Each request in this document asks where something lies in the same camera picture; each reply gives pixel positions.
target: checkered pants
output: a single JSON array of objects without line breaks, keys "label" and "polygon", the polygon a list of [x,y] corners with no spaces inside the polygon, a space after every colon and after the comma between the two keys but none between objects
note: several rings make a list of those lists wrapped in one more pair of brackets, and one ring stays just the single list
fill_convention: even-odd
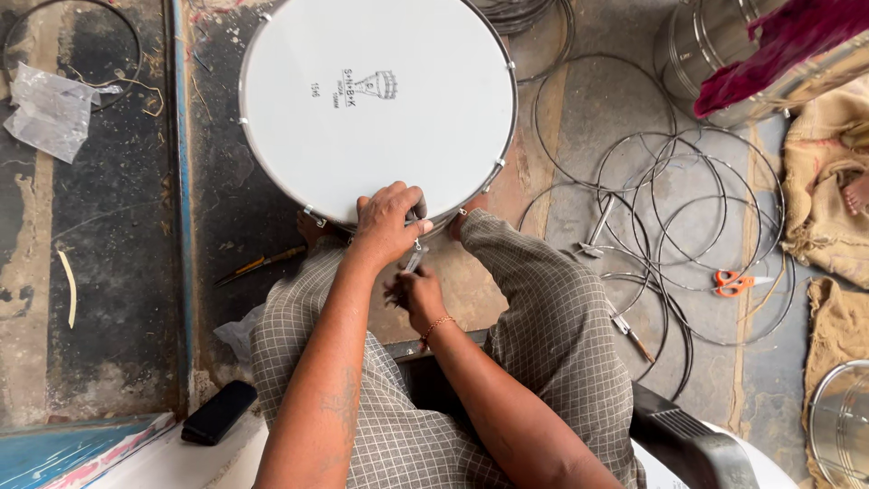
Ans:
[{"label": "checkered pants", "polygon": [[[485,352],[540,396],[626,487],[645,486],[628,437],[633,396],[613,346],[600,280],[585,265],[483,210],[461,229],[465,249],[492,273],[509,309]],[[269,427],[320,317],[344,244],[321,238],[298,276],[281,280],[251,332],[256,388]],[[421,411],[371,332],[347,487],[510,487],[486,450],[448,415]]]}]

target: bracelet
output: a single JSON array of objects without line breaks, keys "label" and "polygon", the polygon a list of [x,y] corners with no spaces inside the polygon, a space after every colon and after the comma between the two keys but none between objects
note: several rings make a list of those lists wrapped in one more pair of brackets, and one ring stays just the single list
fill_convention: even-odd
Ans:
[{"label": "bracelet", "polygon": [[444,316],[443,318],[438,319],[437,321],[432,323],[431,326],[428,327],[428,331],[426,331],[426,334],[424,334],[420,337],[420,349],[421,350],[424,350],[426,348],[426,346],[428,346],[428,335],[430,335],[432,333],[432,331],[435,329],[435,327],[437,325],[442,325],[443,323],[446,323],[447,321],[455,321],[455,319],[453,319],[452,316]]}]

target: black smartphone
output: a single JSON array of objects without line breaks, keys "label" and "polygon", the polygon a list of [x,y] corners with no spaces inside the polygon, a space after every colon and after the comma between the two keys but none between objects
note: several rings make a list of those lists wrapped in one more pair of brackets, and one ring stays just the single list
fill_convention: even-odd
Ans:
[{"label": "black smartphone", "polygon": [[254,400],[254,386],[233,380],[184,421],[181,439],[199,445],[217,445]]}]

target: drum rim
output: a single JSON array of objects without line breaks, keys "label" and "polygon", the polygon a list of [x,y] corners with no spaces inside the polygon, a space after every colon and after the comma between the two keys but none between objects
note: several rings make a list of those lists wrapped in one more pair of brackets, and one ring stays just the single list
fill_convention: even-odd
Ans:
[{"label": "drum rim", "polygon": [[[263,28],[269,22],[271,22],[271,13],[278,11],[286,2],[292,2],[292,1],[293,0],[284,0],[284,1],[280,2],[279,4],[273,6],[272,9],[269,11],[269,13],[263,13],[260,15],[260,18],[262,19],[262,21],[256,27],[256,31],[254,32],[254,35],[250,38],[250,41],[248,42],[247,49],[244,50],[244,56],[242,57],[242,68],[241,68],[241,71],[239,72],[239,76],[238,76],[239,124],[242,127],[242,132],[244,133],[244,138],[248,142],[248,148],[250,148],[250,152],[253,153],[254,159],[260,165],[260,168],[262,168],[262,170],[266,172],[266,175],[269,176],[269,179],[272,181],[272,183],[274,183],[279,189],[281,189],[281,191],[283,191],[283,193],[287,194],[287,196],[289,196],[294,201],[296,201],[299,205],[301,205],[302,208],[305,210],[305,212],[307,212],[308,214],[310,214],[316,218],[326,219],[330,223],[337,224],[339,227],[346,229],[348,231],[354,231],[355,227],[356,227],[356,223],[345,222],[342,219],[338,219],[334,216],[323,215],[323,214],[317,212],[316,207],[314,206],[313,203],[308,202],[302,198],[299,198],[292,191],[292,189],[290,189],[287,185],[285,185],[285,183],[283,183],[279,178],[276,178],[275,173],[263,162],[264,158],[260,154],[259,150],[256,147],[256,144],[254,143],[253,138],[251,137],[251,135],[249,133],[250,129],[248,128],[248,124],[247,124],[247,120],[246,120],[247,111],[246,111],[246,107],[245,107],[245,103],[244,103],[244,79],[248,73],[249,53],[253,50],[254,46],[256,45],[256,41],[259,38],[259,36],[262,34]],[[489,187],[489,185],[492,184],[495,177],[497,177],[498,173],[501,172],[501,169],[503,168],[503,163],[507,157],[507,152],[510,149],[510,144],[513,143],[513,137],[514,137],[515,132],[516,132],[516,119],[517,119],[517,116],[519,113],[519,88],[516,84],[515,65],[513,64],[513,61],[510,59],[510,54],[507,52],[507,47],[504,46],[504,43],[501,41],[501,36],[498,35],[498,32],[495,30],[492,23],[490,23],[488,21],[488,19],[486,19],[486,16],[483,15],[483,13],[480,11],[480,9],[478,9],[473,3],[471,3],[471,0],[459,0],[459,1],[461,1],[469,9],[471,9],[471,11],[473,11],[473,13],[476,14],[477,18],[479,18],[483,22],[483,24],[488,28],[489,33],[491,33],[492,37],[494,37],[494,40],[498,44],[498,47],[501,49],[501,54],[504,56],[504,66],[509,71],[510,90],[513,92],[513,100],[512,100],[513,109],[512,109],[512,116],[510,118],[510,131],[507,134],[507,140],[504,142],[504,146],[501,149],[500,156],[498,156],[498,158],[492,162],[494,168],[489,173],[489,176],[483,181],[482,185],[480,185],[480,187],[478,187],[477,190],[473,194],[471,194],[470,197],[468,197],[467,199],[462,201],[460,204],[456,205],[452,209],[449,209],[449,210],[447,210],[447,211],[445,211],[442,214],[439,214],[437,216],[427,217],[428,219],[430,219],[432,221],[436,221],[440,218],[451,217],[451,216],[455,215],[455,213],[464,204],[467,204],[472,198],[479,195],[481,192],[486,190]]]},{"label": "drum rim", "polygon": [[814,427],[815,406],[820,401],[821,394],[824,392],[824,390],[826,390],[826,388],[830,384],[830,382],[832,382],[833,379],[836,378],[836,376],[838,376],[840,373],[844,372],[845,370],[847,370],[849,368],[855,367],[855,366],[869,367],[869,359],[851,360],[851,361],[845,362],[844,364],[836,365],[831,371],[826,373],[826,375],[820,380],[818,385],[815,387],[814,394],[812,395],[812,402],[809,404],[809,415],[808,415],[809,447],[812,448],[812,456],[815,458],[815,461],[818,463],[818,468],[820,469],[821,473],[824,474],[824,478],[830,484],[833,483],[833,477],[831,476],[831,474],[827,470],[826,464],[819,457],[818,448],[815,445],[815,427]]}]

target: orange scissors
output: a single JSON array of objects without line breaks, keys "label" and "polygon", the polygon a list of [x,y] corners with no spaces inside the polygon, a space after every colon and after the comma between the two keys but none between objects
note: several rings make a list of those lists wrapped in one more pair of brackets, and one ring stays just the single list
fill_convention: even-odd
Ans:
[{"label": "orange scissors", "polygon": [[732,270],[719,270],[715,272],[715,284],[718,286],[715,293],[724,297],[736,297],[748,287],[767,284],[775,280],[772,277],[739,277],[739,273]]}]

